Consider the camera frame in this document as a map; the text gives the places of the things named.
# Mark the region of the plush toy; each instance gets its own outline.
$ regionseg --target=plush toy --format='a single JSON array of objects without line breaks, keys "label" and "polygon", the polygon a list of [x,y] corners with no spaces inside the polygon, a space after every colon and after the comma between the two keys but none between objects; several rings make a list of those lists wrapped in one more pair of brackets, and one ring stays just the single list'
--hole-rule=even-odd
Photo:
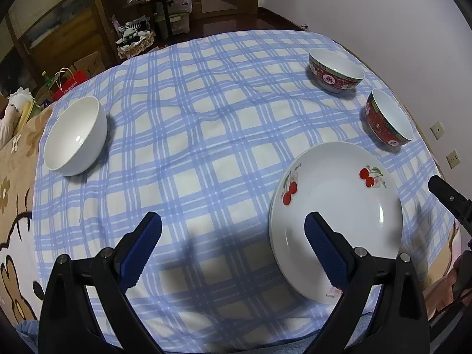
[{"label": "plush toy", "polygon": [[9,104],[5,109],[5,115],[0,120],[0,150],[11,140],[13,136],[13,122],[17,108],[13,104]]}]

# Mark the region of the floral blanket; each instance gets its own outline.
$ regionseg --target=floral blanket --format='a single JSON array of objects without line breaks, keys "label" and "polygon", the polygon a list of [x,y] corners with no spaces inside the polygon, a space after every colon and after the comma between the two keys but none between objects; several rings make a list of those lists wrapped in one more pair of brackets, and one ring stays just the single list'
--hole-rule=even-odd
[{"label": "floral blanket", "polygon": [[39,319],[44,291],[38,281],[31,228],[38,144],[50,106],[0,150],[0,307],[13,325]]}]

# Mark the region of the blue gripper pad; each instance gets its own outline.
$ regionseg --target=blue gripper pad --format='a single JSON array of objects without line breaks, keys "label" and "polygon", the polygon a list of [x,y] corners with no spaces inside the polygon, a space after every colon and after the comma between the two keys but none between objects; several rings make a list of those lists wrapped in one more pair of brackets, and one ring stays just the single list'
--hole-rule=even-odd
[{"label": "blue gripper pad", "polygon": [[119,274],[118,286],[122,292],[136,285],[161,234],[160,216],[149,212],[132,233],[123,236],[117,245],[114,261],[115,271]]},{"label": "blue gripper pad", "polygon": [[326,224],[325,228],[327,227],[331,231],[330,234],[332,236],[340,235],[331,230],[319,213],[310,213],[305,218],[305,236],[331,285],[345,291],[349,285],[349,265],[334,245],[334,241],[331,241],[330,237],[320,226],[320,223]]}]

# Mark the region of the bag handle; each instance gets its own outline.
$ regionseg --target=bag handle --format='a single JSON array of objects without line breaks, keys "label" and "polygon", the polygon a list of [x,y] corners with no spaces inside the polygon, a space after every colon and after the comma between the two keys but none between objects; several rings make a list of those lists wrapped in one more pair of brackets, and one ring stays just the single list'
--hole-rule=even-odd
[{"label": "bag handle", "polygon": [[59,89],[61,90],[61,92],[64,93],[64,91],[62,90],[62,83],[60,81],[60,74],[61,73],[65,73],[67,74],[67,72],[70,73],[70,78],[73,78],[74,80],[76,79],[74,77],[74,74],[71,72],[71,70],[69,68],[61,68],[55,75],[54,75],[54,78],[56,79],[56,84],[58,85]]}]

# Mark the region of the bowl rim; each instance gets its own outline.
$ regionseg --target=bowl rim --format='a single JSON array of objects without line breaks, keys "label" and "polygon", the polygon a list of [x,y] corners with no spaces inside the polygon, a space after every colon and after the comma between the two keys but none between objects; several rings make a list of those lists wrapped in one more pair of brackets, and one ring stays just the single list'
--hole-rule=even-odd
[{"label": "bowl rim", "polygon": [[352,65],[354,65],[358,70],[360,70],[362,72],[362,77],[359,78],[359,77],[353,77],[353,76],[350,76],[348,74],[345,74],[345,73],[341,73],[339,71],[334,71],[340,75],[343,75],[347,78],[350,78],[350,79],[353,79],[353,80],[359,80],[359,81],[362,81],[363,79],[365,79],[365,72],[364,72],[364,69],[360,66],[360,65],[357,65],[356,63],[352,62],[351,60],[349,60],[348,58],[344,58],[343,56],[339,55],[338,53],[336,53],[335,51],[332,51],[332,50],[329,50],[329,49],[324,49],[324,48],[316,48],[316,47],[313,47],[311,48],[309,51],[308,51],[308,54],[310,57],[314,58],[317,62],[319,62],[321,65],[323,65],[325,68],[328,68],[329,70],[332,71],[332,69],[325,65],[324,63],[322,63],[321,61],[319,61],[314,55],[312,55],[312,51],[322,51],[322,52],[330,52],[332,53],[334,56],[336,56],[337,58],[340,58],[340,59],[343,59],[345,61],[348,61],[349,63],[351,63]]},{"label": "bowl rim", "polygon": [[[84,142],[77,148],[77,150],[72,154],[72,156],[70,156],[70,158],[64,162],[61,166],[55,168],[55,169],[51,169],[49,166],[48,166],[48,163],[46,162],[46,148],[48,146],[48,141],[49,141],[49,137],[50,135],[53,133],[54,131],[54,128],[56,127],[56,125],[58,124],[59,120],[61,119],[61,117],[64,115],[64,113],[66,113],[68,110],[72,109],[74,107],[75,104],[79,103],[81,100],[84,100],[84,99],[94,99],[95,103],[97,103],[97,111],[95,113],[95,118],[94,118],[94,123],[92,124],[92,126],[90,127],[90,130],[87,132],[87,135],[84,137]],[[71,106],[69,106],[66,110],[64,110],[64,112],[61,113],[61,115],[57,118],[57,120],[55,121],[53,127],[51,128],[49,134],[48,134],[48,138],[46,138],[46,142],[44,143],[44,164],[46,164],[46,167],[52,171],[52,172],[56,172],[60,169],[62,169],[67,163],[69,163],[72,158],[74,158],[74,156],[77,154],[77,152],[79,152],[79,150],[82,148],[83,144],[85,143],[85,140],[88,138],[88,136],[90,135],[90,132],[92,131],[92,129],[94,128],[95,124],[97,123],[97,118],[98,118],[98,114],[100,112],[100,101],[98,100],[98,98],[96,98],[95,96],[85,96],[85,97],[81,97],[79,98],[78,100],[76,100]]]},{"label": "bowl rim", "polygon": [[[385,113],[382,111],[381,107],[378,105],[378,101],[375,99],[375,92],[380,92],[380,94],[383,94],[387,97],[389,97],[391,100],[393,100],[393,102],[395,103],[395,105],[398,106],[398,109],[400,109],[400,111],[403,113],[403,116],[405,118],[405,120],[407,121],[406,123],[409,125],[409,129],[410,129],[410,134],[411,134],[411,137],[406,137],[401,131],[399,131],[397,128],[395,128],[395,126],[392,125],[392,122],[387,118],[387,116],[385,115]],[[411,122],[408,118],[408,115],[407,113],[405,113],[405,111],[403,110],[403,108],[400,106],[400,104],[398,103],[398,100],[395,96],[391,96],[390,94],[387,94],[385,93],[382,89],[379,89],[379,88],[374,88],[372,89],[372,98],[374,99],[380,113],[382,114],[382,116],[385,118],[385,120],[392,126],[392,128],[394,128],[403,138],[405,138],[406,140],[408,141],[412,141],[413,140],[413,136],[414,136],[414,133],[413,133],[413,127],[411,125]]]}]

